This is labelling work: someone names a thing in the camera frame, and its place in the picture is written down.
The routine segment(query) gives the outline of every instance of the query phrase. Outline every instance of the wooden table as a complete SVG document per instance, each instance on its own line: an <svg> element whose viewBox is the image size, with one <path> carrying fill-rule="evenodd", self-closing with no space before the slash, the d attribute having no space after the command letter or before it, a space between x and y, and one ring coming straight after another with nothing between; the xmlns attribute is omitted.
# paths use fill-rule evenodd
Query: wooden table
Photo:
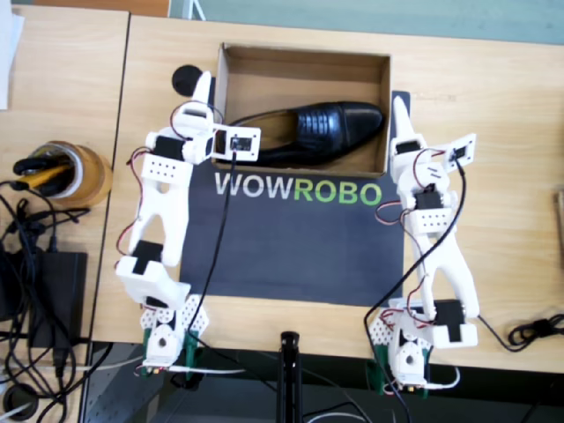
<svg viewBox="0 0 564 423"><path fill-rule="evenodd" d="M476 281L482 315L504 333L516 323L562 311L553 194L564 182L563 47L133 17L95 339L142 340L139 306L114 270L115 240L138 201L125 161L149 131L168 125L172 108L183 101L171 87L174 70L192 63L215 73L224 41L391 53L394 88L412 93L415 128L430 145L479 135L457 239ZM459 188L454 174L452 179ZM411 263L406 249L404 267ZM411 279L404 290L414 283ZM434 292L437 298L453 295L441 280ZM204 339L213 346L275 351L280 332L296 330L304 353L370 357L362 327L365 308L217 296L206 298L204 306L211 318ZM479 347L437 351L434 361L564 372L561 337L509 354L477 325Z"/></svg>
<svg viewBox="0 0 564 423"><path fill-rule="evenodd" d="M111 161L129 13L37 6L14 6L13 10L26 22L12 68L9 110L0 112L2 181L14 177L11 167L16 160L51 140L86 145ZM12 205L20 197L29 197L8 188L2 194ZM41 201L31 204L35 210L46 208ZM107 206L105 200L93 207L79 226L67 223L57 228L60 251L88 253L83 338L90 336ZM0 221L3 225L11 221L3 207ZM0 344L0 357L6 351L6 345ZM84 363L86 346L75 352ZM24 354L19 357L27 362ZM47 359L43 365L50 366L50 354ZM54 374L48 379L55 387ZM48 403L41 402L41 407ZM68 421L78 420L79 406L80 390L76 390L69 398ZM57 422L60 416L57 406L44 421Z"/></svg>

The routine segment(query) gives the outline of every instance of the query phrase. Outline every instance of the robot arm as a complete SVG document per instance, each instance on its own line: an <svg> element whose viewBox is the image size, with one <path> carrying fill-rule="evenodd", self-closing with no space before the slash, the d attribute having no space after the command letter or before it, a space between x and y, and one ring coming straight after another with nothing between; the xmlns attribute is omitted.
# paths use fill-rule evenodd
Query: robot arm
<svg viewBox="0 0 564 423"><path fill-rule="evenodd" d="M391 176L397 185L405 214L404 225L413 236L414 256L419 259L447 232L458 210L455 191L449 190L448 173L473 161L476 135L470 134L448 145L429 148L423 136L415 133L405 104L393 102L397 137L391 141ZM433 161L434 156L443 161ZM456 226L442 243L417 268L421 281L421 301L390 301L371 325L373 343L388 345L392 374L401 385L425 387L424 351L478 344L476 327L467 317L479 314L474 281L460 248L456 244ZM433 281L436 272L444 273L452 285L456 300L435 301ZM377 337L377 333L386 336Z"/></svg>
<svg viewBox="0 0 564 423"><path fill-rule="evenodd" d="M189 295L190 285L173 281L167 267L182 258L182 247L189 223L189 186L195 165L214 157L256 161L261 131L256 128L229 127L214 122L208 103L212 82L210 72L197 81L192 100L178 108L173 127L151 132L145 140L141 173L142 193L137 219L131 228L129 254L116 266L116 274L128 295L147 310L141 326L150 331L144 365L168 368L178 359L186 342L187 330L201 335L209 322L203 308L194 318L199 296ZM226 133L223 152L216 151L216 135ZM163 185L168 185L164 192ZM144 241L146 228L160 217L165 240L162 244Z"/></svg>

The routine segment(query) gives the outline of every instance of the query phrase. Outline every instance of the open cardboard box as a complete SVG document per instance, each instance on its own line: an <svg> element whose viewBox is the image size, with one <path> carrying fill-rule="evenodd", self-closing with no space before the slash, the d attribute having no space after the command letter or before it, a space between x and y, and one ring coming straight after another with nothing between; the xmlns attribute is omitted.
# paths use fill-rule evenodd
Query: open cardboard box
<svg viewBox="0 0 564 423"><path fill-rule="evenodd" d="M249 162L238 166L242 170L380 177L388 166L390 98L389 55L241 44L223 44L219 49L214 101L226 124L257 113L325 101L373 103L385 117L384 129L374 139L324 165L279 168ZM270 147L273 145L261 140L262 149Z"/></svg>

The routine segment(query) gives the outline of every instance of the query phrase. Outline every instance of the metal stand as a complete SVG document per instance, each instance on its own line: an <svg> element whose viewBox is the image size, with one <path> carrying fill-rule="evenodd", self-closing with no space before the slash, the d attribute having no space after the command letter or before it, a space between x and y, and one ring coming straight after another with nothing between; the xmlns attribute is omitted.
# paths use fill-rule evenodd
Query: metal stand
<svg viewBox="0 0 564 423"><path fill-rule="evenodd" d="M277 423L301 423L300 334L282 332L278 357Z"/></svg>

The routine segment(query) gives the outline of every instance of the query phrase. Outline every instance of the shoe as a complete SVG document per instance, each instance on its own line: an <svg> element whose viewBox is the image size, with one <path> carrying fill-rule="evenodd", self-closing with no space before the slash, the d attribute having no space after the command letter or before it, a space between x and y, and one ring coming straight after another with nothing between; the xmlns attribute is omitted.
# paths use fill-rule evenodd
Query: shoe
<svg viewBox="0 0 564 423"><path fill-rule="evenodd" d="M372 139L384 117L374 104L340 101L261 113L231 125L261 129L254 165L321 165Z"/></svg>

